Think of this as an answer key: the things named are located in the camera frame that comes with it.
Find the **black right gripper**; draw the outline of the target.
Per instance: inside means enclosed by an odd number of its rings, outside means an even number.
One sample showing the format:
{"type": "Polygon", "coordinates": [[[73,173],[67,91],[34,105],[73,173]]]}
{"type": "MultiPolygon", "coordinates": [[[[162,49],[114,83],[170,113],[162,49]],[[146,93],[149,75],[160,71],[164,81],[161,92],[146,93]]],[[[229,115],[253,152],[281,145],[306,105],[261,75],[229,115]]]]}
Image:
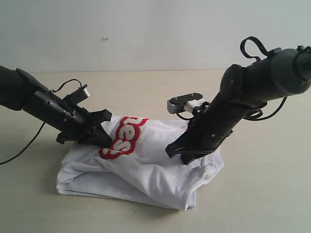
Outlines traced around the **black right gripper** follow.
{"type": "Polygon", "coordinates": [[[165,151],[169,158],[181,154],[181,161],[188,165],[194,160],[213,153],[232,133],[233,107],[210,106],[201,111],[188,135],[182,135],[168,144],[165,151]]]}

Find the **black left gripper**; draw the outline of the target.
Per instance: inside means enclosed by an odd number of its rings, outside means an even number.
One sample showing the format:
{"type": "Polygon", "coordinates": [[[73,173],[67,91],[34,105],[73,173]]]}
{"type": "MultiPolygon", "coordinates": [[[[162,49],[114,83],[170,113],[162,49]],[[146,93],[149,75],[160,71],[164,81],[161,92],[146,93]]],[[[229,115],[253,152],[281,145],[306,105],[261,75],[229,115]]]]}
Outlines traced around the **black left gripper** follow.
{"type": "Polygon", "coordinates": [[[56,103],[61,107],[59,117],[61,128],[56,141],[64,144],[66,141],[76,141],[80,145],[92,145],[109,148],[112,138],[102,127],[102,123],[110,121],[112,113],[107,109],[89,112],[77,105],[69,105],[63,99],[56,97],[56,103]]]}

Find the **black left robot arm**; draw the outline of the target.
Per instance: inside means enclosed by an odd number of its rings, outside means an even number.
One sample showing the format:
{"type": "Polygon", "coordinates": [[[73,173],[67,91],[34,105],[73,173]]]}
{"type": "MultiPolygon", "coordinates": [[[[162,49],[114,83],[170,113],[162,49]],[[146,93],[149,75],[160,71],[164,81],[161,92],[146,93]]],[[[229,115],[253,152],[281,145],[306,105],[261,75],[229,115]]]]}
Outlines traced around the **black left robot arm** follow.
{"type": "Polygon", "coordinates": [[[89,112],[78,103],[90,96],[83,85],[64,98],[58,97],[35,77],[17,68],[0,68],[0,104],[14,111],[25,111],[60,131],[56,141],[108,148],[112,138],[102,127],[112,114],[104,109],[89,112]]]}

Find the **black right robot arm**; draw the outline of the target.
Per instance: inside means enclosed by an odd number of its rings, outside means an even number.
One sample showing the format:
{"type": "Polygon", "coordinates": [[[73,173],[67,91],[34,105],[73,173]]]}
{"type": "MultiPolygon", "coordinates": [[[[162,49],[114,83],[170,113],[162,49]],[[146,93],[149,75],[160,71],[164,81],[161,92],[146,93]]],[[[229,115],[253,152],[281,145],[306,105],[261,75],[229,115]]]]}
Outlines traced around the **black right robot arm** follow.
{"type": "Polygon", "coordinates": [[[302,94],[310,86],[310,47],[273,50],[247,67],[233,64],[225,71],[215,98],[165,151],[170,158],[179,154],[187,165],[213,153],[249,111],[265,107],[270,100],[302,94]]]}

